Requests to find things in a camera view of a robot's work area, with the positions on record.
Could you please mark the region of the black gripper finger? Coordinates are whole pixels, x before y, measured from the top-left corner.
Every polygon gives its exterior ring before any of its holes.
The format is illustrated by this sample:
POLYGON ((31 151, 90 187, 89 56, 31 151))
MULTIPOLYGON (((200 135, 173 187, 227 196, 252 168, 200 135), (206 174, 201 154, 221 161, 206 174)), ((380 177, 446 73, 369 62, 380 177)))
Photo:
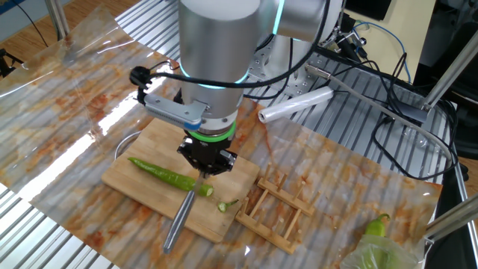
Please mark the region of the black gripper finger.
POLYGON ((220 150, 215 152, 205 165, 205 173, 216 176, 221 173, 230 172, 235 165, 238 155, 228 150, 220 150))
POLYGON ((203 171, 203 165, 197 156, 193 153, 193 146, 191 144, 181 144, 177 152, 187 160, 187 162, 196 170, 203 171))

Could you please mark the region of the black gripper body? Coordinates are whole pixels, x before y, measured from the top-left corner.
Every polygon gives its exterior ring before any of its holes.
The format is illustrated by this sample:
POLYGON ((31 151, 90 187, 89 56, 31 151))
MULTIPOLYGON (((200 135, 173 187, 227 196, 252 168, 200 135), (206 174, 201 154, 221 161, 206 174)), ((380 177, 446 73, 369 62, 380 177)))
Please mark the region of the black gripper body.
POLYGON ((229 139, 221 140, 218 142, 205 142, 195 137, 186 137, 186 144, 193 146, 193 153, 201 161, 203 170, 205 170, 206 161, 215 153, 220 150, 228 150, 232 142, 229 139))

